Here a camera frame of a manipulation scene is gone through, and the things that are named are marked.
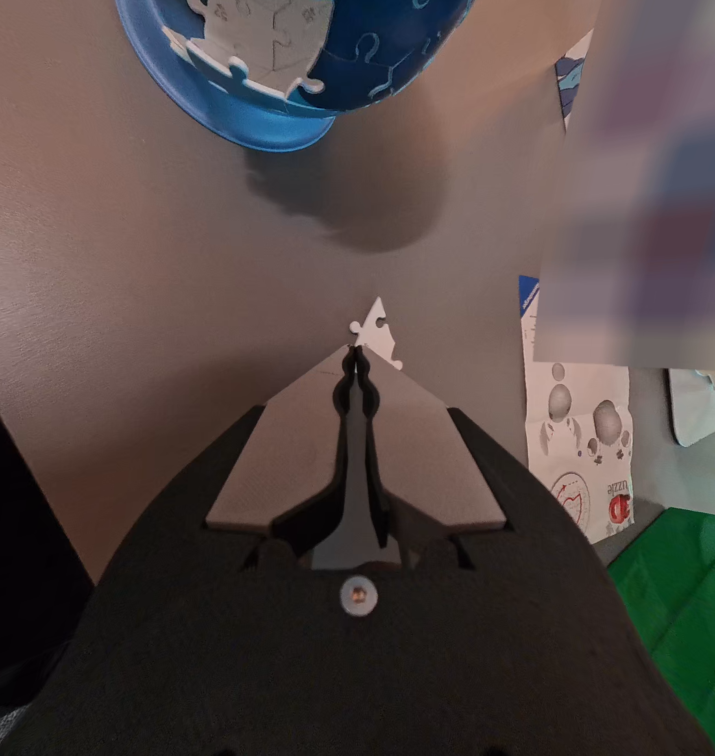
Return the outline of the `cartoon puzzle box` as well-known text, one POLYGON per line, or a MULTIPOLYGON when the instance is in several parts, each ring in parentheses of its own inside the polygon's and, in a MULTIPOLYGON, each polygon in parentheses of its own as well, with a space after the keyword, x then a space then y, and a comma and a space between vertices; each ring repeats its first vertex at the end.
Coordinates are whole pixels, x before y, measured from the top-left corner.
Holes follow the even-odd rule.
POLYGON ((579 89, 586 56, 589 51, 594 30, 586 33, 554 64, 555 78, 558 86, 560 111, 564 128, 568 128, 573 101, 579 89))

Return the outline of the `blue white puzzle ball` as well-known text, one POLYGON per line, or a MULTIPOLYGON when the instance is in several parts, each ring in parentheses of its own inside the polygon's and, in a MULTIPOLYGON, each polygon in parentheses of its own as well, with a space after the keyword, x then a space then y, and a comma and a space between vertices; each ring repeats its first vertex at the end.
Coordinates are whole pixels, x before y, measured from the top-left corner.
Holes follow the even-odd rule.
POLYGON ((215 88, 288 116, 343 113, 404 89, 464 21, 469 1, 187 2, 204 21, 172 51, 215 88))

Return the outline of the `white instruction leaflet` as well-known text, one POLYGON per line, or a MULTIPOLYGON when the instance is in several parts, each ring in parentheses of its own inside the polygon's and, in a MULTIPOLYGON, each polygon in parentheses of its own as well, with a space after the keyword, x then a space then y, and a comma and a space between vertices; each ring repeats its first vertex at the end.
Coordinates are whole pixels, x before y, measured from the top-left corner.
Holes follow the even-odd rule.
POLYGON ((528 467, 598 543, 634 523, 628 368, 536 361, 539 279, 520 276, 518 294, 528 467))

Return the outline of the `white triangular puzzle piece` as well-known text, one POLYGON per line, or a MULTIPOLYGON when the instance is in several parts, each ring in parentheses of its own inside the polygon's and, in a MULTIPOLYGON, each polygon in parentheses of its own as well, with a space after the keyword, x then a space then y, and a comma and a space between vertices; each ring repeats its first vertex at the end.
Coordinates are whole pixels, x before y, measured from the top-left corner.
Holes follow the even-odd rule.
POLYGON ((352 321, 349 330, 354 335, 354 345, 367 347, 386 362, 401 371, 403 363, 394 358, 396 342, 387 324, 387 315, 380 296, 377 296, 362 323, 352 321))

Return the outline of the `white plastic tray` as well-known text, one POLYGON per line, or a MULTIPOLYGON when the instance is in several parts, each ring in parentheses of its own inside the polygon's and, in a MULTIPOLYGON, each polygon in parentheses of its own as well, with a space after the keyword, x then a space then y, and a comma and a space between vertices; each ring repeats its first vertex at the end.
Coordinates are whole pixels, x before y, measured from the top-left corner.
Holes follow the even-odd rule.
POLYGON ((715 433, 715 371, 668 369, 673 436, 689 448, 715 433))

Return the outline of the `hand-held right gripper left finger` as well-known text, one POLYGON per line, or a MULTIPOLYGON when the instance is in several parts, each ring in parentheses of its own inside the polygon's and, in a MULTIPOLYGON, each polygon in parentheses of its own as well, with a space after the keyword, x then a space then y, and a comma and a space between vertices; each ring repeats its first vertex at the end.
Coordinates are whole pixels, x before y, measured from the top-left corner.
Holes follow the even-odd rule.
POLYGON ((262 408, 205 523, 286 542, 297 557, 338 527, 355 352, 342 346, 262 408))

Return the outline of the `green sheet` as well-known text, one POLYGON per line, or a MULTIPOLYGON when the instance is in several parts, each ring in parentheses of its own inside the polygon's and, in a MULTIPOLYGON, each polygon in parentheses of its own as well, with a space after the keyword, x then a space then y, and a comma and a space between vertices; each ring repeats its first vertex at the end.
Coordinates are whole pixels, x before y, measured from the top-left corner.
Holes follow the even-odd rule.
POLYGON ((668 508, 608 572, 656 666, 715 745, 715 515, 668 508))

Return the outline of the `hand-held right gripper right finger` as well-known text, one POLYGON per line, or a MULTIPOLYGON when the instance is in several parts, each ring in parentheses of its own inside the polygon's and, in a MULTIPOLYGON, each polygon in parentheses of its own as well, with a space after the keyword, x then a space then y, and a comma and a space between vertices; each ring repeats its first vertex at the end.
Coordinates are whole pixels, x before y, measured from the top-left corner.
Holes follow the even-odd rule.
POLYGON ((371 524, 381 547, 494 532, 506 516, 447 405, 370 348, 357 346, 371 524))

